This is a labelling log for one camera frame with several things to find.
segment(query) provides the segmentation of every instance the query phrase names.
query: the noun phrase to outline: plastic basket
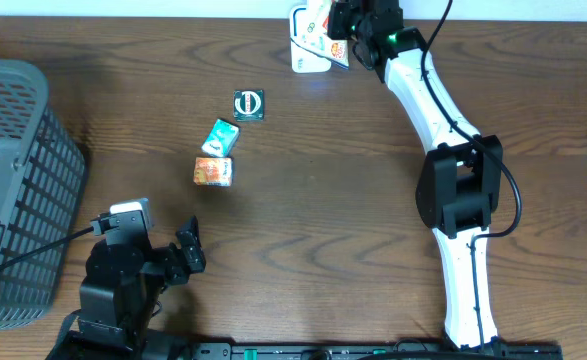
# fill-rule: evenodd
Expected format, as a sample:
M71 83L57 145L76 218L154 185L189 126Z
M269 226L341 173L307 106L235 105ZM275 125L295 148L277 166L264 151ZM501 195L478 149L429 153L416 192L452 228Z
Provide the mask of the plastic basket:
M48 108L42 73L0 60L0 264L68 235L86 182L84 157ZM49 309L66 247L0 273L0 329Z

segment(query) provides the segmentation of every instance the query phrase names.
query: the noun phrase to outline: wooden surface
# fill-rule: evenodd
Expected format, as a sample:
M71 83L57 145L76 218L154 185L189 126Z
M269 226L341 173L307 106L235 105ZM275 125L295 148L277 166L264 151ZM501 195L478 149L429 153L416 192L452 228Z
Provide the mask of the wooden surface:
M78 226L146 196L161 246L199 217L206 272L163 295L152 328L253 343L439 337L440 255L414 202L418 137L355 62L293 73L287 37L275 20L0 18L0 58L44 72L53 109L91 150ZM522 189L520 228L489 249L500 334L587 359L587 24L450 22L433 53ZM233 187L197 187L194 159L215 119L232 118L235 89L265 90L266 121L242 125ZM512 209L503 182L494 229ZM0 359L49 352L96 240L71 244L51 312L1 332Z

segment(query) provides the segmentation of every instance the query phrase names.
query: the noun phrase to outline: white wall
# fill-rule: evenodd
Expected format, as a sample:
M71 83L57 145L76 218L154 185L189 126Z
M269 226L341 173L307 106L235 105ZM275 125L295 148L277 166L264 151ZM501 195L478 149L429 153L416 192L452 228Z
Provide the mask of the white wall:
M0 15L285 18L305 0L0 0ZM400 0L407 19L436 19L446 0ZM587 21L587 0L455 0L450 19Z

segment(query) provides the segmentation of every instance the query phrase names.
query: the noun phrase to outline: orange packet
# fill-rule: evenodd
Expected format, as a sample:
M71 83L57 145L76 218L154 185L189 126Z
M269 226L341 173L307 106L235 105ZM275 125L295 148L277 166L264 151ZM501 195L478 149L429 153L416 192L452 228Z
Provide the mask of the orange packet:
M197 185L231 186L232 178L230 158L195 158L193 182Z

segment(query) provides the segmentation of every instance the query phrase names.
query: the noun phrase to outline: green strip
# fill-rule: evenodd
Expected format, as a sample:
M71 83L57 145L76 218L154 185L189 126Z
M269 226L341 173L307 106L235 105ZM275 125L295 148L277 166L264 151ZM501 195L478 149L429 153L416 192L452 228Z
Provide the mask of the green strip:
M244 360L257 360L257 350L244 350Z

